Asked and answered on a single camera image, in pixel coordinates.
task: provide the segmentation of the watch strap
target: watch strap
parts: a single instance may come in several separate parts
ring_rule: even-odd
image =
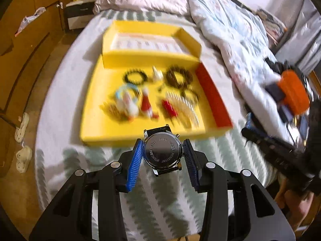
[[[182,165],[179,163],[179,165],[177,164],[174,167],[171,167],[169,169],[163,169],[163,170],[154,169],[154,170],[157,171],[157,174],[158,174],[157,176],[159,176],[159,175],[163,175],[163,174],[175,171],[175,170],[182,170]]]
[[[158,132],[172,132],[171,128],[166,125],[164,127],[159,127],[159,128],[155,128],[155,129],[147,129],[147,136],[150,137],[151,135],[158,133]]]

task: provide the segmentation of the plastic bag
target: plastic bag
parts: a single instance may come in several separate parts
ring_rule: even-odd
[[[291,29],[298,18],[304,0],[271,0],[267,10]]]
[[[276,53],[279,62],[288,60],[305,75],[321,59],[321,15],[311,0],[304,0],[291,36]]]
[[[39,17],[39,15],[41,15],[45,11],[46,11],[46,9],[44,7],[39,7],[32,16],[28,16],[28,17],[25,16],[24,19],[22,20],[21,24],[20,24],[20,27],[19,27],[18,31],[16,32],[16,34],[14,36],[17,36],[19,33],[21,33],[22,30],[24,28],[26,28],[29,23],[31,23],[32,21],[37,19]]]

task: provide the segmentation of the black leather strap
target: black leather strap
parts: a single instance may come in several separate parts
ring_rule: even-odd
[[[151,135],[158,133],[158,132],[172,132],[171,128],[169,126],[159,127],[155,129],[148,129],[147,130],[147,136],[150,137]]]
[[[163,175],[163,174],[175,171],[175,170],[182,170],[182,166],[180,166],[180,167],[179,166],[174,166],[174,167],[169,168],[169,169],[157,170],[157,172],[158,172],[158,175]]]

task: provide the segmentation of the watch lug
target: watch lug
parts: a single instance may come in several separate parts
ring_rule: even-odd
[[[177,167],[179,168],[179,170],[182,170],[182,164],[180,161],[177,163]]]
[[[159,175],[158,175],[158,171],[157,171],[156,169],[153,169],[153,172],[154,172],[154,175],[155,175],[156,177],[159,176]]]

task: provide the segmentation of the yellow box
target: yellow box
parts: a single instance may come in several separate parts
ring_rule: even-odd
[[[134,40],[137,37],[138,41],[144,35],[147,35],[145,38],[153,39],[153,35],[156,40],[177,41],[179,47],[183,48],[182,53],[156,51],[150,49],[151,47],[120,49],[119,47],[126,44],[126,35],[134,37]],[[180,134],[181,140],[207,138],[225,133],[232,127],[232,123],[215,85],[200,63],[200,54],[201,45],[180,27],[150,22],[114,21],[104,34],[102,55],[97,61],[88,88],[81,122],[81,140],[96,146],[132,146],[137,138],[143,138],[144,129],[153,129],[165,124],[170,125],[173,133]],[[150,79],[145,86],[149,90],[153,111],[159,113],[158,120],[139,115],[133,121],[120,121],[108,113],[105,105],[115,104],[114,94],[124,85],[123,76],[126,71],[138,68],[151,78],[152,66],[156,66],[165,75],[168,68],[175,64],[189,69],[193,74],[192,88],[200,95],[200,102],[195,107],[200,121],[199,127],[187,126],[184,120],[166,118],[161,99],[165,98],[167,91],[177,94],[180,91],[166,86],[159,92],[158,88],[163,82],[153,83]],[[208,102],[208,96],[214,102]]]

